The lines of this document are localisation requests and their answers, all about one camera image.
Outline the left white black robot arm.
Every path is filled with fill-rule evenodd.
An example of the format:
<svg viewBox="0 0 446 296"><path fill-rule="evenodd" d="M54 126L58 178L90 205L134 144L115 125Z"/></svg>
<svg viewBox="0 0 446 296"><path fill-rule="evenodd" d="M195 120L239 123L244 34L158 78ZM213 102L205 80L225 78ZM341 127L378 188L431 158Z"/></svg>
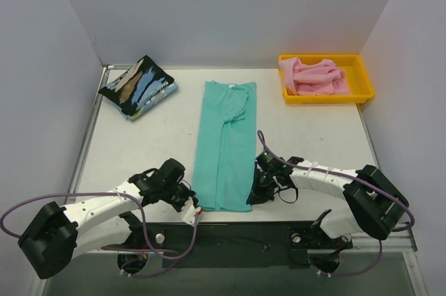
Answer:
<svg viewBox="0 0 446 296"><path fill-rule="evenodd" d="M184 175L185 167L168 159L108 192L81 193L81 201L67 205L52 201L41 207L18 245L40 279L53 277L73 258L95 249L148 250L166 258L164 250L151 244L145 215L134 212L163 202L196 228L202 209L195 192L183 183Z"/></svg>

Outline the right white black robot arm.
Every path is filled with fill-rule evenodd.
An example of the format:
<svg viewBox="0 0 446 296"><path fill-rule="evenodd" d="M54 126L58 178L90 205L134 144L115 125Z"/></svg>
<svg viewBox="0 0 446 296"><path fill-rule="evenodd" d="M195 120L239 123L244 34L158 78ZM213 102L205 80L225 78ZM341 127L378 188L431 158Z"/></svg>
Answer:
<svg viewBox="0 0 446 296"><path fill-rule="evenodd" d="M344 200L347 209L326 210L314 222L311 238L326 247L335 239L352 233L366 233L386 240L409 208L406 197L372 165L341 170L311 163L301 157L277 159L267 152L257 156L254 181L247 204L272 201L282 191L312 190Z"/></svg>

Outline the teal t shirt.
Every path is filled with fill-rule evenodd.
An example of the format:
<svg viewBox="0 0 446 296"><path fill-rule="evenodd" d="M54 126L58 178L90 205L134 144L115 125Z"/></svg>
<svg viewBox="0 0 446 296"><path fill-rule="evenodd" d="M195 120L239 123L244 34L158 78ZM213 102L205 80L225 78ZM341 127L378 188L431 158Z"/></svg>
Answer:
<svg viewBox="0 0 446 296"><path fill-rule="evenodd" d="M256 103L254 82L205 83L192 188L207 211L252 210Z"/></svg>

